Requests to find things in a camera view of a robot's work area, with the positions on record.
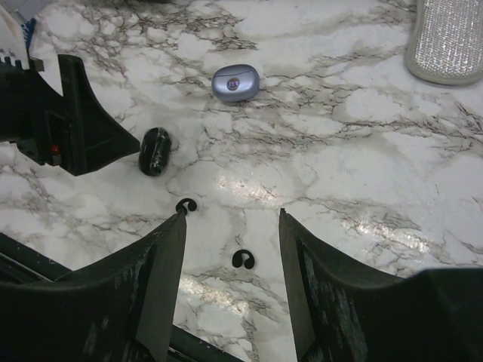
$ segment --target white serrated object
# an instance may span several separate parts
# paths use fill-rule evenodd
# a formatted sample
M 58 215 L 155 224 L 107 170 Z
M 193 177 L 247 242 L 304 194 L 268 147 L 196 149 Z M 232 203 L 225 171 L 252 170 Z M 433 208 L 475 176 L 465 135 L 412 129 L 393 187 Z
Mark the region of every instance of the white serrated object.
M 29 55 L 23 40 L 23 31 L 19 23 L 0 6 L 0 60 L 11 58 L 11 63 L 16 60 L 22 62 L 22 68 L 29 68 Z
M 483 1 L 417 0 L 416 29 L 406 66 L 418 78 L 444 85 L 483 78 Z

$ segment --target white marble table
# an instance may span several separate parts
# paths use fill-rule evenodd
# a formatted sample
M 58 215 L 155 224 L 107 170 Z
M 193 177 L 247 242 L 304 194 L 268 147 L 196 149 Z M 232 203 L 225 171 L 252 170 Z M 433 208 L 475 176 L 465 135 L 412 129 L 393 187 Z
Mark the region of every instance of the white marble table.
M 81 268 L 194 198 L 174 322 L 246 361 L 295 360 L 280 207 L 393 274 L 483 265 L 483 83 L 408 74 L 414 18 L 408 0 L 53 3 L 32 49 L 46 79 L 60 89 L 55 54 L 81 57 L 116 120 L 165 127 L 175 150 L 160 178 L 136 155 L 73 177 L 1 145 L 2 231 Z M 262 90 L 224 106 L 211 75 L 233 63 Z M 231 266 L 241 247 L 255 269 Z

